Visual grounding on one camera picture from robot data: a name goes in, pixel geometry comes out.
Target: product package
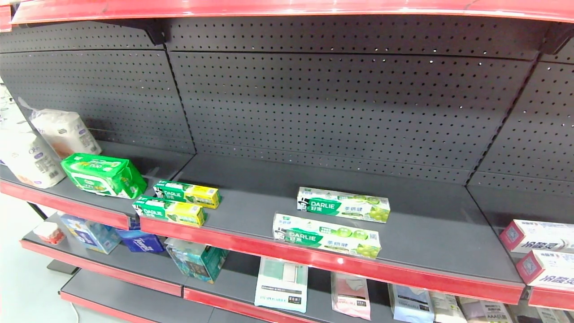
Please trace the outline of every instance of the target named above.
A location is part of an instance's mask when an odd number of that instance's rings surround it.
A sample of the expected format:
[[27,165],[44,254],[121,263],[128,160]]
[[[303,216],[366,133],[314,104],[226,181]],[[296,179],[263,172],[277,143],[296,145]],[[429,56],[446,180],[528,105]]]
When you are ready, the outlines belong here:
[[574,254],[532,250],[516,269],[528,286],[574,291]]
[[165,240],[166,249],[180,271],[204,282],[214,283],[228,250],[174,238]]
[[389,284],[389,297],[395,320],[409,323],[434,321],[435,311],[428,291]]
[[212,187],[161,180],[153,189],[159,198],[194,203],[210,209],[217,209],[221,201],[219,190]]
[[384,197],[299,187],[297,210],[385,223],[391,207]]
[[255,306],[307,311],[309,267],[261,257],[255,289]]
[[468,323],[513,323],[506,305],[460,297],[460,307]]
[[30,122],[62,159],[77,152],[100,154],[102,149],[75,112],[31,108],[22,98],[20,104],[32,110]]
[[192,226],[202,226],[205,222],[203,208],[191,203],[140,196],[133,203],[133,207],[140,217]]
[[509,307],[517,323],[570,323],[563,310],[530,307],[527,302],[520,302],[518,305]]
[[109,225],[58,212],[62,223],[87,249],[109,254],[121,238]]
[[16,178],[28,185],[47,189],[66,177],[54,160],[53,151],[33,133],[0,132],[0,158]]
[[277,240],[306,247],[373,259],[377,258],[381,250],[379,233],[376,231],[308,220],[280,213],[276,213],[273,219],[273,237]]
[[574,253],[574,224],[514,220],[502,232],[501,240],[512,252],[539,249]]
[[165,250],[161,239],[142,230],[115,230],[132,252],[163,252]]
[[58,244],[66,238],[64,232],[54,222],[44,221],[32,230],[43,242]]
[[62,167],[79,189],[99,195],[133,199],[148,186],[127,159],[75,153],[62,160]]
[[336,312],[370,321],[367,279],[331,272],[331,307]]
[[456,297],[438,291],[429,291],[429,294],[435,309],[436,323],[467,323]]

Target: toothpaste box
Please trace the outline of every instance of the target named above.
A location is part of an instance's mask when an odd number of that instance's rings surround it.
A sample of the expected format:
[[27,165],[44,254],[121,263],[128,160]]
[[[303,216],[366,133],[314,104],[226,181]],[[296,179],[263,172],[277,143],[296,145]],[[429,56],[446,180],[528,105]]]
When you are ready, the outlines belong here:
[[161,180],[153,189],[159,198],[194,203],[210,209],[217,209],[221,201],[219,190],[212,187]]
[[109,225],[59,212],[62,223],[87,249],[109,254],[121,238]]
[[200,205],[140,196],[133,204],[140,217],[155,218],[179,224],[202,226],[205,214]]
[[516,265],[528,286],[574,291],[574,255],[532,250]]
[[428,291],[389,284],[389,297],[395,320],[409,323],[433,323],[435,311]]
[[219,276],[228,250],[210,245],[168,238],[166,249],[181,273],[213,284]]
[[385,223],[391,207],[384,197],[299,187],[297,210]]
[[162,252],[164,245],[160,238],[142,230],[115,230],[132,252]]
[[540,249],[574,253],[574,224],[513,220],[501,240],[512,252]]
[[328,222],[276,213],[273,237],[289,243],[346,255],[377,258],[381,250],[379,233]]

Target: store shelf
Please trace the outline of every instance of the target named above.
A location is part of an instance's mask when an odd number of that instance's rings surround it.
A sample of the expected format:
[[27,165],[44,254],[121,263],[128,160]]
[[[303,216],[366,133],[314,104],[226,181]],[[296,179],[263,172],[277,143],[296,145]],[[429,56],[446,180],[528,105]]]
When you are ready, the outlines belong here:
[[166,252],[131,252],[127,246],[120,244],[106,255],[85,249],[60,221],[59,216],[51,216],[47,221],[57,223],[66,234],[66,239],[60,244],[51,245],[30,232],[20,241],[25,249],[89,271],[181,297],[181,287],[187,276],[179,271]]
[[[549,221],[574,224],[574,198],[524,191],[469,186],[468,191],[491,223],[496,234],[501,234],[513,219]],[[512,253],[518,262],[526,256]],[[574,310],[574,291],[560,291],[534,287],[528,304]]]
[[[130,159],[148,181],[146,194],[153,195],[158,179],[170,179],[192,155],[159,149],[100,141],[105,156]],[[135,217],[133,200],[106,197],[79,190],[68,178],[49,189],[37,189],[21,183],[6,167],[0,167],[0,192],[32,203],[52,207],[69,214],[81,214],[88,220],[120,229],[129,227],[128,216]]]
[[[524,284],[463,186],[320,167],[200,154],[179,180],[220,187],[202,228],[142,218],[142,230],[258,256],[279,257],[384,282],[516,304]],[[299,186],[388,197],[387,224],[296,210]],[[377,260],[273,240],[275,212],[377,230]]]
[[[215,283],[189,278],[184,286],[184,298],[269,322],[364,322],[331,309],[331,273],[317,268],[309,269],[306,313],[255,306],[259,260],[257,256],[230,252]],[[387,284],[373,280],[367,284],[372,322],[397,322],[389,306]]]
[[293,16],[317,14],[454,14],[574,21],[568,0],[33,0],[23,2],[12,24],[121,18]]

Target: pink package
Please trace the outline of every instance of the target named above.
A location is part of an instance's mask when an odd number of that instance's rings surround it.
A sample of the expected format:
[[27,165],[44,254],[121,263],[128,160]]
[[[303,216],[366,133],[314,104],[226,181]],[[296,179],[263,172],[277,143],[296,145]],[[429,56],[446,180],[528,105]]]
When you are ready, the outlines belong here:
[[371,320],[367,279],[331,273],[331,305],[334,311]]

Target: yellow and green toothpaste box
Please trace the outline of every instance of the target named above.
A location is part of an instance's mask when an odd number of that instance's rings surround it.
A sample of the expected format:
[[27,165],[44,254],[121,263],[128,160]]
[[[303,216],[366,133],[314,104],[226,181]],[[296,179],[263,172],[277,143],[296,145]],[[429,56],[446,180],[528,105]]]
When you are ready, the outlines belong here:
[[159,198],[194,203],[210,209],[217,209],[221,201],[219,190],[213,187],[161,180],[153,189]]
[[205,222],[205,214],[201,205],[140,196],[132,206],[140,217],[190,226],[202,226]]
[[76,187],[99,195],[133,199],[148,186],[128,159],[74,153],[61,165]]

